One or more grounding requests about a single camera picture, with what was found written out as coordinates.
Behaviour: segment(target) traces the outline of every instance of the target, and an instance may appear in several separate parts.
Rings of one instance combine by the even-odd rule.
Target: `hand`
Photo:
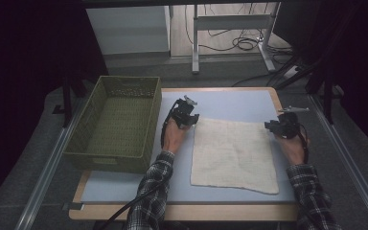
[[[299,136],[295,136],[291,139],[286,139],[278,135],[275,136],[280,146],[282,147],[282,151],[285,154],[290,165],[304,164],[305,153]]]
[[[170,151],[172,153],[177,153],[182,142],[184,141],[185,133],[190,129],[190,126],[185,126],[184,128],[178,128],[177,123],[173,118],[170,118],[166,133],[164,134],[164,147],[163,150]]]

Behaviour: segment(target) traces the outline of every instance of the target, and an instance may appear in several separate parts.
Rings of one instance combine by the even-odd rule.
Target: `table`
[[[245,88],[169,88],[163,92],[187,92],[187,91],[244,91],[244,90],[266,90],[276,110],[282,108],[276,91],[270,87],[245,87]],[[80,179],[73,203],[81,203],[82,193],[91,171],[85,171]],[[83,204],[81,210],[70,210],[71,219],[109,219],[124,204]],[[292,202],[248,202],[248,203],[181,203],[168,204],[166,207],[165,220],[181,221],[295,221],[297,217],[297,205]],[[127,211],[117,219],[127,218]]]

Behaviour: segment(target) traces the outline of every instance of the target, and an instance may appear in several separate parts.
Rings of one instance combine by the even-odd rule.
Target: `metal stand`
[[[198,16],[197,5],[194,5],[193,74],[199,73],[198,31],[244,29],[266,29],[263,42],[259,43],[259,50],[268,72],[275,72],[266,48],[279,6],[280,3],[276,3],[271,14]]]

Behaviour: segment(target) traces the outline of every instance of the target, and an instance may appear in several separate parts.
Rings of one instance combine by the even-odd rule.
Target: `flannel shirt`
[[[151,190],[173,173],[173,160],[174,154],[162,151],[140,182],[137,195]],[[127,229],[162,229],[168,191],[169,181],[133,205],[127,214]]]
[[[290,166],[287,175],[300,204],[297,229],[342,229],[331,213],[331,197],[322,189],[313,165]]]
[[[173,160],[174,154],[162,151],[140,182],[137,195],[154,188],[170,173],[173,173]],[[332,200],[322,190],[315,167],[312,165],[291,166],[287,169],[287,174],[295,196],[302,207],[298,214],[297,229],[341,229],[330,212]],[[163,229],[168,191],[169,183],[165,183],[156,192],[133,205],[127,215],[126,228],[128,230]],[[310,212],[310,218],[306,215],[307,210]],[[313,219],[321,225],[321,228],[312,223]]]

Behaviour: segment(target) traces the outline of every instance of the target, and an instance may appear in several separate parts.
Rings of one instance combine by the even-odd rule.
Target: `green plastic basket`
[[[145,173],[160,104],[160,78],[101,76],[64,155],[80,170]]]

